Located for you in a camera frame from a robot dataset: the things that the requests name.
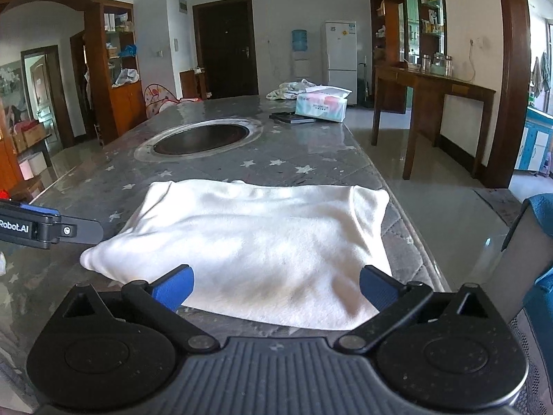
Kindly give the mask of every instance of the refrigerator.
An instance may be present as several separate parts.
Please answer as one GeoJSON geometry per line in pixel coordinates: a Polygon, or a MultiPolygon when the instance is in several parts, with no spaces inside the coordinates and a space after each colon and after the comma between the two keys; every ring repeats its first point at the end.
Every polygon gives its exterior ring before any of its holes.
{"type": "Polygon", "coordinates": [[[322,27],[322,79],[352,91],[348,104],[357,104],[357,23],[328,21],[322,27]]]}

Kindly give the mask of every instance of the white star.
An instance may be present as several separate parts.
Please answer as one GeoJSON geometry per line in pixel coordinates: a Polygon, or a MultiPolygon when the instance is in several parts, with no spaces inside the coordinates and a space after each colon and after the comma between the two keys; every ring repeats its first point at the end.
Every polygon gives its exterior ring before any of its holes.
{"type": "Polygon", "coordinates": [[[305,167],[296,167],[297,172],[296,173],[305,173],[309,174],[311,170],[314,170],[311,168],[311,166],[306,165],[305,167]]]}
{"type": "Polygon", "coordinates": [[[112,213],[112,214],[110,215],[110,223],[111,223],[113,220],[115,220],[115,219],[120,219],[120,218],[121,218],[121,214],[122,214],[122,212],[117,212],[117,211],[115,211],[114,213],[112,213]]]}

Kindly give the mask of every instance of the tiled floor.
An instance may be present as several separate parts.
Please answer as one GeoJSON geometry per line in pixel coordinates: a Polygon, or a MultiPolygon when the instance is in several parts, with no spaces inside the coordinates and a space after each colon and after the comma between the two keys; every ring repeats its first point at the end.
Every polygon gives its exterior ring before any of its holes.
{"type": "Polygon", "coordinates": [[[40,174],[40,179],[45,188],[50,187],[60,177],[69,173],[95,153],[102,150],[96,140],[89,140],[74,147],[67,148],[52,157],[52,167],[48,167],[40,174]]]}
{"type": "Polygon", "coordinates": [[[392,188],[448,284],[458,289],[464,282],[480,283],[508,232],[473,191],[482,185],[421,136],[411,179],[403,180],[410,113],[383,113],[376,147],[370,143],[372,120],[372,110],[347,111],[346,125],[392,188]]]}
{"type": "Polygon", "coordinates": [[[515,172],[509,190],[519,201],[539,194],[553,194],[553,179],[534,176],[530,172],[515,172]]]}

